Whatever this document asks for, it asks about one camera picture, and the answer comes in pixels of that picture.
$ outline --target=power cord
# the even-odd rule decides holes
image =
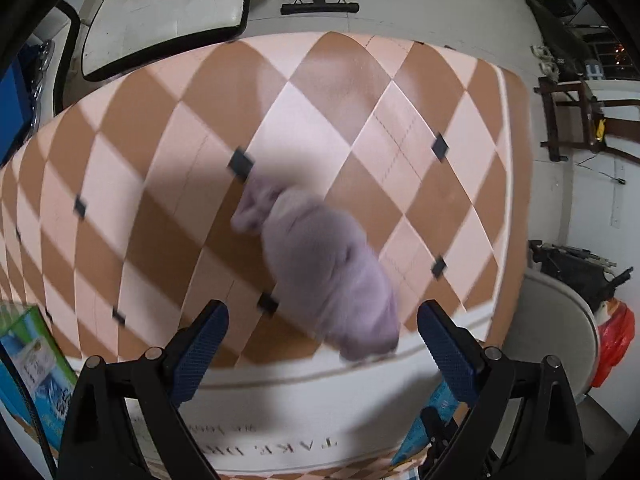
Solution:
[[[6,367],[9,375],[14,380],[15,385],[18,387],[18,391],[20,392],[20,396],[24,401],[24,405],[29,412],[29,416],[31,417],[31,426],[36,432],[36,436],[38,437],[38,444],[40,444],[40,449],[42,450],[42,454],[44,455],[44,460],[47,463],[47,467],[49,468],[49,473],[51,473],[51,477],[53,479],[56,478],[58,472],[58,466],[56,466],[56,461],[53,459],[53,454],[51,453],[51,448],[49,447],[49,441],[47,441],[47,436],[44,433],[44,428],[42,427],[42,421],[40,420],[40,416],[36,410],[36,405],[33,403],[33,399],[31,399],[31,395],[27,389],[26,384],[20,377],[18,370],[16,369],[14,362],[11,359],[11,356],[7,353],[6,349],[0,343],[0,362]]]
[[[599,153],[596,153],[595,155],[591,155],[589,158],[585,158],[582,162],[578,162],[578,164],[576,164],[576,166],[578,168],[584,168],[585,170],[590,170],[590,171],[593,171],[595,173],[599,173],[601,175],[609,177],[614,182],[617,182],[618,184],[622,184],[622,186],[624,186],[626,184],[626,180],[624,178],[617,178],[615,176],[611,176],[608,173],[604,173],[603,171],[594,170],[593,168],[590,168],[589,166],[584,166],[583,165],[585,162],[589,162],[592,158],[596,158],[598,155],[599,155]]]

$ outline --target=product package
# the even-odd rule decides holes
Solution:
[[[0,303],[0,344],[31,394],[49,444],[60,450],[62,429],[77,377],[49,333],[38,307]],[[2,363],[0,400],[13,416],[31,425],[18,387]]]

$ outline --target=blue gripper pad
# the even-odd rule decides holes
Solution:
[[[418,308],[418,332],[456,399],[471,407],[478,399],[476,372],[450,334],[451,327],[458,327],[451,321],[447,328],[430,303],[425,301]]]
[[[229,311],[220,303],[175,367],[171,401],[176,408],[193,398],[228,327]]]

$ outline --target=black diamond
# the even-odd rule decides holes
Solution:
[[[258,300],[258,308],[265,311],[270,316],[276,313],[279,303],[271,297],[268,292],[263,292]]]
[[[76,195],[76,201],[74,202],[74,211],[78,213],[78,216],[84,219],[84,215],[86,214],[86,204],[84,200],[80,198],[80,195]]]
[[[231,156],[228,168],[236,174],[242,182],[246,182],[251,172],[254,162],[244,154],[242,148],[237,148]]]
[[[111,317],[115,319],[120,325],[124,325],[124,314],[119,313],[115,307],[111,311]]]
[[[444,262],[444,258],[442,256],[438,256],[436,258],[436,261],[431,266],[431,273],[435,276],[436,279],[438,279],[440,276],[442,276],[442,273],[446,268],[447,264]]]
[[[447,155],[447,151],[449,150],[449,147],[447,146],[444,137],[442,137],[442,134],[438,134],[431,149],[433,150],[433,153],[435,153],[438,160],[442,162],[442,159],[445,155]]]

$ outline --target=crumpled cloth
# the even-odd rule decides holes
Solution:
[[[286,308],[300,328],[338,347],[349,361],[398,346],[391,284],[365,232],[347,212],[254,170],[231,225],[236,232],[260,234],[279,309]]]

